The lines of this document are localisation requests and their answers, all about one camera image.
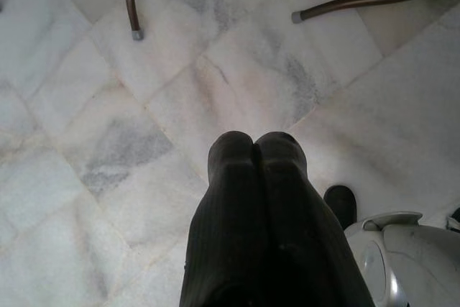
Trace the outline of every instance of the marble floor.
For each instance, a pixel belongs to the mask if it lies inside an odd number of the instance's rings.
[[[277,130],[359,216],[460,205],[460,0],[0,0],[0,306],[177,306],[220,134]]]

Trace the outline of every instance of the black shoe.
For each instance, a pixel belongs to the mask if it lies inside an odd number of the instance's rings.
[[[452,216],[447,218],[447,229],[460,233],[460,208],[455,210]]]
[[[328,188],[324,201],[336,215],[343,230],[357,222],[357,201],[348,187],[335,185]]]

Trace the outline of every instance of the rubber foot cap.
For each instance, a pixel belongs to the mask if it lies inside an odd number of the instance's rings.
[[[144,32],[142,29],[132,31],[132,39],[134,41],[141,41],[144,38]]]
[[[291,15],[291,19],[293,20],[294,24],[299,24],[299,23],[303,22],[303,20],[302,20],[302,18],[300,16],[300,11],[293,12],[293,14]]]

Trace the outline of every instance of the chair leg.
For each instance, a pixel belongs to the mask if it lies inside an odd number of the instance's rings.
[[[136,41],[144,38],[144,33],[139,26],[139,19],[137,17],[136,1],[126,0],[126,7],[128,9],[129,22],[131,23],[132,38]]]

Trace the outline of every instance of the gray marble vein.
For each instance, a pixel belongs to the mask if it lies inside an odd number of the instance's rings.
[[[289,13],[286,0],[269,0],[205,53],[235,90],[257,134],[288,128],[380,59],[369,37],[353,40],[356,49],[352,52],[338,52],[333,46],[347,45],[346,35],[334,36],[333,31],[343,29],[330,27],[326,32],[329,23],[325,22],[314,28],[322,31],[323,41],[312,40],[317,32],[293,25]],[[356,24],[347,29],[349,33],[356,30],[350,38],[367,34],[359,18],[355,19]],[[339,72],[346,55],[354,58],[354,67]]]
[[[135,267],[161,257],[187,231],[206,186],[121,85],[97,93],[57,143],[137,253]]]

